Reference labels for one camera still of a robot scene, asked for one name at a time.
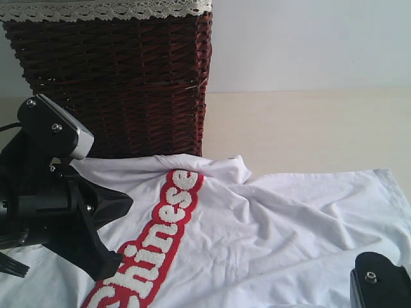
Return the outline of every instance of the metal screw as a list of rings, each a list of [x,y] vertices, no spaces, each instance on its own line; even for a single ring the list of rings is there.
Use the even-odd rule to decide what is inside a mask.
[[[53,126],[51,127],[51,129],[53,130],[53,132],[55,133],[59,133],[63,130],[63,126],[61,124],[53,124]]]
[[[377,283],[377,275],[375,275],[375,273],[369,271],[365,276],[365,280],[370,284],[376,284]]]
[[[26,105],[28,106],[28,108],[33,108],[33,107],[37,106],[37,103],[36,103],[36,101],[34,101],[32,99],[29,99],[29,100],[27,100]]]

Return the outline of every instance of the t-shirt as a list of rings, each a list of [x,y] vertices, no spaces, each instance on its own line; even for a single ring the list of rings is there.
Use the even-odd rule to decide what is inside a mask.
[[[124,255],[95,283],[43,246],[9,255],[10,308],[349,308],[357,255],[411,263],[411,208],[387,169],[251,180],[241,157],[88,158],[86,179],[127,193],[129,213],[98,233]]]

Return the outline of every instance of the white lace trim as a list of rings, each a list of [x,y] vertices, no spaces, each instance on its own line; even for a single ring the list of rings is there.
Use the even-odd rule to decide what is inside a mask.
[[[97,0],[64,3],[0,3],[0,21],[103,21],[202,15],[212,0]]]

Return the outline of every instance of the white wall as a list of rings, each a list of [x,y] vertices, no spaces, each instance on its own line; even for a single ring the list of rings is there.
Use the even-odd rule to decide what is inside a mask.
[[[210,92],[411,86],[409,0],[214,0]],[[0,96],[29,88],[0,32]]]

